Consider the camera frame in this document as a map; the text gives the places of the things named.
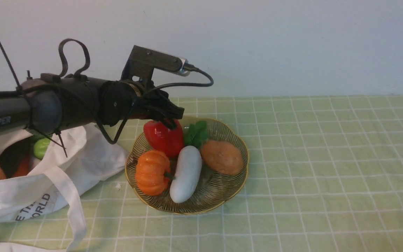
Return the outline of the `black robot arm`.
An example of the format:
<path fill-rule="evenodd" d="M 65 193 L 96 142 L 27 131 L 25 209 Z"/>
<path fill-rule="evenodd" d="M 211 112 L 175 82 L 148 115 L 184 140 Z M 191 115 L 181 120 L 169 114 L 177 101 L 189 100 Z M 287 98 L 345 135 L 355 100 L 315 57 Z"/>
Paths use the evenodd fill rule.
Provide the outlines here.
<path fill-rule="evenodd" d="M 140 119 L 174 129 L 184 109 L 162 90 L 146 93 L 141 83 L 98 78 L 30 79 L 15 91 L 0 91 L 0 135 L 17 130 L 49 135 L 90 123 L 114 126 Z"/>

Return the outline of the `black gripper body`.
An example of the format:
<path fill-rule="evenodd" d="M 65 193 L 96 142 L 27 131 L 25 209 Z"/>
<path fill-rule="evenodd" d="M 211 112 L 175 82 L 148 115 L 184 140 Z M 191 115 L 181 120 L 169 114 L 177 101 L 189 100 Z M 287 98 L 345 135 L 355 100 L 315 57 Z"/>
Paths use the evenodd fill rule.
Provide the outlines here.
<path fill-rule="evenodd" d="M 140 84 L 109 81 L 99 88 L 99 120 L 113 126 L 124 119 L 163 121 L 181 119 L 184 108 L 169 99 L 169 94 L 155 90 L 144 95 Z"/>

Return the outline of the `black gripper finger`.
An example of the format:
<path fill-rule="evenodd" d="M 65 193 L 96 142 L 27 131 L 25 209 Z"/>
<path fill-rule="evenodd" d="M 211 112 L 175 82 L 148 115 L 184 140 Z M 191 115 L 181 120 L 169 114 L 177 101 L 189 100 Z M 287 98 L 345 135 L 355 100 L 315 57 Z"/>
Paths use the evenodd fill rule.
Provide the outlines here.
<path fill-rule="evenodd" d="M 173 118 L 162 118 L 160 120 L 160 123 L 162 123 L 164 126 L 166 126 L 166 128 L 168 128 L 169 130 L 176 130 L 177 129 L 177 123 L 178 123 L 178 119 L 173 119 Z"/>

